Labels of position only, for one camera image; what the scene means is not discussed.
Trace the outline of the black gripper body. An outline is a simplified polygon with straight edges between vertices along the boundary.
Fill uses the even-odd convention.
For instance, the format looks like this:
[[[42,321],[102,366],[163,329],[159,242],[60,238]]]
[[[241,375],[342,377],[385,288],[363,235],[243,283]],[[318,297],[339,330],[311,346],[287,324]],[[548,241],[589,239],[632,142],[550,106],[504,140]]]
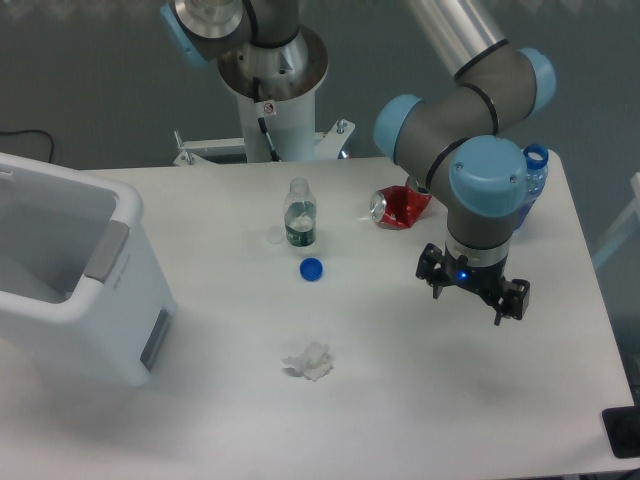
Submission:
[[[436,264],[436,280],[433,284],[433,298],[437,299],[442,290],[456,286],[478,295],[485,303],[497,303],[506,291],[504,268],[507,256],[488,265],[473,265],[465,255],[455,258],[448,249],[440,253]]]

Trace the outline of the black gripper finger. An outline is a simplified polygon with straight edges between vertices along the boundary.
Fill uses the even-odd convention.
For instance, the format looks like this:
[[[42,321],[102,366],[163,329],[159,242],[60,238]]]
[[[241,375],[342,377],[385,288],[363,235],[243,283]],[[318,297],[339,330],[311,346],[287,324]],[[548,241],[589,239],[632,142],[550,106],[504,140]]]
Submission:
[[[432,288],[434,299],[438,299],[442,290],[448,286],[445,255],[435,244],[428,243],[420,254],[416,277],[424,280]]]
[[[529,305],[530,282],[524,279],[501,280],[500,295],[494,310],[494,325],[499,326],[504,318],[522,320]]]

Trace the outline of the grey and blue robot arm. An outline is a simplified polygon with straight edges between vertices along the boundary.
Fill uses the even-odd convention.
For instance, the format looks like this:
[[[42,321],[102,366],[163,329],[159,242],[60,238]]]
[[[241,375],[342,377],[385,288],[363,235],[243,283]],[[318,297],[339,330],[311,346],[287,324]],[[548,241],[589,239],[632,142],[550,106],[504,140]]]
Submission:
[[[515,49],[478,1],[413,1],[409,8],[456,84],[436,104],[398,96],[374,125],[376,145],[409,184],[447,208],[446,242],[425,247],[416,275],[435,293],[457,286],[498,318],[521,319],[530,285],[507,279],[504,267],[527,165],[502,134],[551,100],[554,68],[534,49]],[[297,2],[169,1],[160,13],[188,62],[217,63],[238,101],[249,161],[313,158],[314,114],[286,107],[314,96],[328,54],[300,22]]]

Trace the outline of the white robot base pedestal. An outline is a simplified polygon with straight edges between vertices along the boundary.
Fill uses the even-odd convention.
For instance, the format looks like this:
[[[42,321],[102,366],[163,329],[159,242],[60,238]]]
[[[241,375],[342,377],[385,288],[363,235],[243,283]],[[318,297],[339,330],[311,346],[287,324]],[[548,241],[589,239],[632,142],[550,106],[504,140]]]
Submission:
[[[266,48],[245,43],[217,60],[223,85],[235,96],[240,138],[184,141],[174,133],[176,162],[220,161],[243,154],[249,163],[344,159],[355,124],[338,119],[316,130],[316,91],[328,72],[321,38],[305,26],[287,44]]]

